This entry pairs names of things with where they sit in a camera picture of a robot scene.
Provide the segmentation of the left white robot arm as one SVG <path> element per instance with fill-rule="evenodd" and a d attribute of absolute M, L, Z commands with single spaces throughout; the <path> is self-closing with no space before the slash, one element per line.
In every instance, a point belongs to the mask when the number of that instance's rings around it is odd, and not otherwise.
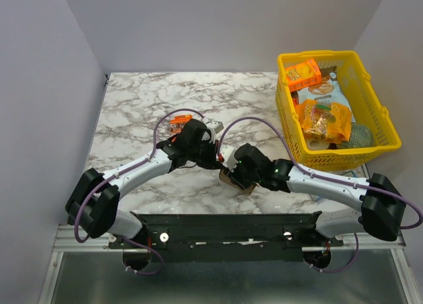
<path fill-rule="evenodd" d="M 76 227 L 90 238 L 105 233 L 122 236 L 133 248 L 147 238 L 143 221 L 134 213 L 118 208 L 119 201 L 132 190 L 158 176 L 182 168 L 188 161 L 207 170 L 222 169 L 217 160 L 216 135 L 223 124 L 208 119 L 189 120 L 180 133 L 155 142 L 152 152 L 121 167 L 98 172 L 91 168 L 80 177 L 65 205 Z"/>

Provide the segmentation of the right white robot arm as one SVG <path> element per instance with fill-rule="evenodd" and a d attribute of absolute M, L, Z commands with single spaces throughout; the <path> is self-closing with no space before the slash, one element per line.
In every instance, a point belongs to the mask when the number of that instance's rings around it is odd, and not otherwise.
<path fill-rule="evenodd" d="M 287 159 L 270 160 L 248 143 L 238 149 L 225 146 L 220 154 L 229 169 L 231 183 L 242 189 L 259 185 L 270 191 L 320 196 L 345 205 L 345 209 L 322 212 L 304 229 L 313 246 L 345 233 L 367 233 L 382 241 L 398 237 L 405 204 L 383 175 L 372 179 L 348 178 L 295 165 Z"/>

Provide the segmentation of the brown cardboard box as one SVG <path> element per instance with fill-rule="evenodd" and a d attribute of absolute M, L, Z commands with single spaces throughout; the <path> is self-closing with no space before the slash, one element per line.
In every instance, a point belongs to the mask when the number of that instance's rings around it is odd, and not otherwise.
<path fill-rule="evenodd" d="M 245 195 L 250 195 L 256 188 L 256 183 L 248 178 L 243 167 L 236 167 L 233 172 L 230 172 L 227 168 L 221 169 L 219 172 L 219 179 Z"/>

